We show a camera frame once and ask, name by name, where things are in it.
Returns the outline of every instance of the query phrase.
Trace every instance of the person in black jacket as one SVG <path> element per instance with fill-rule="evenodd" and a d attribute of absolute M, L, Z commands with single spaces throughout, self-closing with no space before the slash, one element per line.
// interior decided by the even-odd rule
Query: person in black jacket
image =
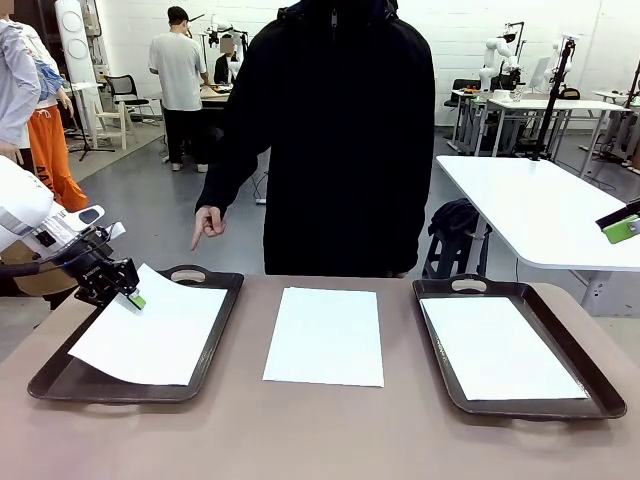
<path fill-rule="evenodd" d="M 233 38 L 228 33 L 224 34 L 222 38 Z M 235 77 L 229 77 L 229 62 L 237 62 L 238 58 L 236 57 L 236 52 L 227 52 L 224 55 L 221 55 L 218 60 L 216 60 L 216 69 L 213 73 L 213 82 L 216 85 L 223 85 L 228 83 L 233 83 L 235 81 Z"/>
<path fill-rule="evenodd" d="M 286 90 L 265 94 L 278 77 Z M 192 249 L 203 234 L 224 233 L 227 207 L 271 147 L 267 274 L 403 276 L 418 259 L 434 107 L 429 45 L 389 0 L 280 10 L 251 43 L 229 98 Z"/>

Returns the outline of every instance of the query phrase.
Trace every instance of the hand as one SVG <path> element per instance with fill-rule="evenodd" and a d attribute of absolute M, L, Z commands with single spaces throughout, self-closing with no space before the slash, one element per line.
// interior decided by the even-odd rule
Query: hand
<path fill-rule="evenodd" d="M 0 155 L 7 157 L 9 160 L 13 160 L 18 165 L 24 165 L 20 149 L 17 145 L 0 140 Z"/>
<path fill-rule="evenodd" d="M 227 228 L 227 222 L 222 219 L 222 214 L 218 207 L 210 207 L 208 205 L 201 207 L 196 213 L 196 228 L 193 231 L 191 251 L 196 249 L 203 233 L 207 237 L 213 238 L 222 235 L 225 228 Z"/>
<path fill-rule="evenodd" d="M 62 102 L 62 106 L 65 109 L 69 110 L 69 115 L 73 117 L 73 102 L 71 101 L 71 99 L 67 95 L 67 92 L 65 92 L 63 88 L 58 90 L 58 100 Z"/>

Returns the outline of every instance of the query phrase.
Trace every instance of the white sheet of paper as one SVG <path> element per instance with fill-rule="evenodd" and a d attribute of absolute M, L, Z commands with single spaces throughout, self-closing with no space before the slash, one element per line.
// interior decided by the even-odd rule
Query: white sheet of paper
<path fill-rule="evenodd" d="M 147 265 L 138 276 L 144 309 L 118 295 L 69 354 L 125 382 L 189 385 L 227 291 L 178 285 Z"/>
<path fill-rule="evenodd" d="M 508 298 L 421 304 L 468 400 L 587 398 Z"/>
<path fill-rule="evenodd" d="M 383 387 L 376 294 L 285 289 L 263 380 Z"/>

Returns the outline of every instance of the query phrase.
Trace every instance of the tray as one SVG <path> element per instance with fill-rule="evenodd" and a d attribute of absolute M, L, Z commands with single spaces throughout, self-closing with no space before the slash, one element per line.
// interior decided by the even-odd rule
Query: tray
<path fill-rule="evenodd" d="M 193 274 L 188 273 L 193 271 L 204 275 L 204 280 L 193 280 Z M 160 386 L 128 383 L 96 370 L 82 360 L 69 355 L 67 352 L 102 312 L 97 309 L 33 377 L 27 388 L 29 394 L 46 400 L 101 404 L 182 403 L 195 397 L 202 388 L 207 370 L 240 293 L 244 277 L 235 273 L 211 273 L 195 265 L 183 265 L 158 273 L 169 279 L 178 276 L 186 277 L 184 280 L 177 280 L 181 285 L 228 290 L 189 385 Z"/>
<path fill-rule="evenodd" d="M 531 286 L 493 282 L 466 274 L 448 280 L 419 280 L 413 283 L 413 288 L 418 301 L 469 295 L 509 298 L 589 394 L 587 399 L 467 400 L 446 352 L 439 345 L 431 320 L 420 306 L 445 387 L 453 403 L 461 410 L 476 415 L 525 420 L 613 419 L 620 418 L 627 412 L 627 405 L 622 397 Z"/>

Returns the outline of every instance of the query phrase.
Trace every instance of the black stool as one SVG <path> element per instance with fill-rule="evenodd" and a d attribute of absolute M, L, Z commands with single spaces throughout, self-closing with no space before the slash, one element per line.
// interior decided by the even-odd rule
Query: black stool
<path fill-rule="evenodd" d="M 486 276 L 487 274 L 487 255 L 489 252 L 489 234 L 490 229 L 484 236 L 482 242 L 482 250 L 480 252 L 480 263 L 477 268 L 478 275 Z M 467 263 L 469 263 L 469 254 L 471 253 L 471 244 L 473 242 L 473 233 L 463 232 L 457 235 L 447 236 L 442 230 L 436 230 L 429 247 L 427 261 L 422 270 L 423 278 L 446 279 L 451 278 L 454 263 L 458 262 L 457 274 L 465 273 Z M 436 253 L 438 245 L 441 244 L 440 253 Z M 433 268 L 433 264 L 437 262 L 437 270 Z"/>

